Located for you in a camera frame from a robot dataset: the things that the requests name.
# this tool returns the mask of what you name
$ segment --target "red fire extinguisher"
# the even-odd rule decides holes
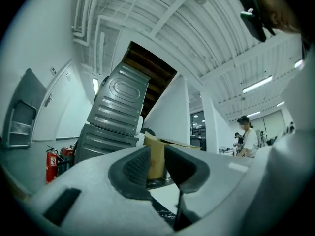
[[[50,147],[47,152],[46,159],[46,183],[50,183],[57,177],[58,172],[58,151]]]

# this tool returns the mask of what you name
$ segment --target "wooden stair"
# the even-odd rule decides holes
[[[177,71],[148,50],[133,42],[131,42],[123,62],[151,78],[141,112],[144,119],[172,81]]]

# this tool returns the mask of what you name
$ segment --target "backpack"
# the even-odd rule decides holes
[[[262,135],[261,131],[259,129],[255,130],[256,131],[256,135],[258,138],[258,148],[262,148],[267,146],[267,141],[266,138]]]

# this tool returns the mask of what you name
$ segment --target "ceiling light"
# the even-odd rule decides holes
[[[280,102],[280,103],[277,105],[277,107],[282,106],[283,104],[284,104],[284,101],[283,101],[283,102]]]
[[[94,92],[95,92],[95,94],[97,94],[97,91],[98,91],[98,79],[93,78],[92,80],[93,80]]]
[[[253,113],[253,114],[250,114],[250,115],[248,115],[247,117],[254,116],[254,115],[258,115],[258,114],[260,114],[260,111],[258,111],[258,112],[256,112],[256,113]]]
[[[266,78],[266,79],[263,79],[263,80],[255,83],[255,84],[253,84],[253,85],[251,85],[251,86],[249,86],[247,88],[244,88],[243,89],[243,93],[247,93],[249,91],[252,91],[252,90],[254,90],[254,89],[256,89],[256,88],[258,88],[258,87],[260,87],[260,86],[262,86],[262,85],[264,85],[264,84],[266,84],[268,82],[270,82],[270,81],[272,81],[272,76],[271,75],[268,78]]]
[[[294,68],[299,68],[300,65],[302,65],[302,64],[303,64],[303,60],[300,59],[299,61],[297,61],[297,62],[295,63]]]

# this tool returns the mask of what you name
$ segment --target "door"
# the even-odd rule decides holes
[[[48,98],[42,106],[35,123],[34,141],[53,141],[56,139],[57,130],[63,117],[63,113],[74,93],[78,77],[71,64],[58,78]]]

